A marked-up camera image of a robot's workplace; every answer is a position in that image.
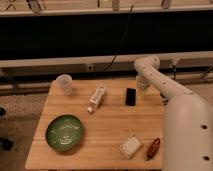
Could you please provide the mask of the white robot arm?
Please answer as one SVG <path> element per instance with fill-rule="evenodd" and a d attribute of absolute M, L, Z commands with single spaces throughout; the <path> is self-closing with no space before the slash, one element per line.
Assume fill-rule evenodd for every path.
<path fill-rule="evenodd" d="M 213 106 L 158 71 L 156 55 L 137 58 L 137 85 L 152 84 L 168 100 L 164 108 L 162 171 L 213 171 Z"/>

